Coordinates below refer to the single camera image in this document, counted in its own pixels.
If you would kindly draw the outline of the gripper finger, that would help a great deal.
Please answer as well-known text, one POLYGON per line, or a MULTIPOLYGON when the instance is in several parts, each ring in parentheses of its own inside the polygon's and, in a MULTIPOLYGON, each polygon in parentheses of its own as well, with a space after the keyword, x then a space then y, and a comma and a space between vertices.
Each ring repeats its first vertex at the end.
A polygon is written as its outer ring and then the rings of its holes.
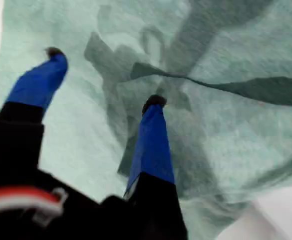
POLYGON ((166 99, 151 95, 142 108, 138 138, 124 197, 134 210, 140 240, 186 240, 175 186, 163 108, 166 99))
POLYGON ((66 55, 56 47, 46 50, 48 60, 18 78, 1 110, 0 121, 41 124, 67 70, 66 55))

